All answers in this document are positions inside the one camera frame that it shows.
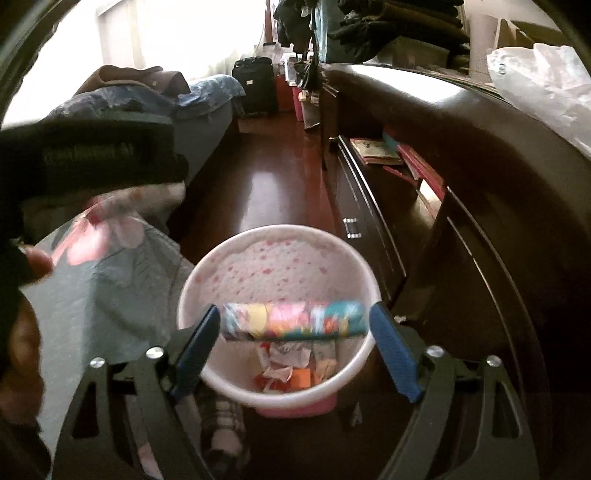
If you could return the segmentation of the person left hand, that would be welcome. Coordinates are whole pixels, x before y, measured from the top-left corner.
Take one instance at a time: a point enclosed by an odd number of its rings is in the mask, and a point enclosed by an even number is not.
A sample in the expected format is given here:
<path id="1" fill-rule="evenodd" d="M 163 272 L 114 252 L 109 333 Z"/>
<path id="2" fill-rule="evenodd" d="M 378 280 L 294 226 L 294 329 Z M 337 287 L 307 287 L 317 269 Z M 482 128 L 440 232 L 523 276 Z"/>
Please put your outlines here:
<path id="1" fill-rule="evenodd" d="M 1 254 L 1 415 L 10 424 L 37 425 L 44 395 L 41 333 L 21 287 L 54 270 L 51 257 L 34 247 L 8 244 Z"/>

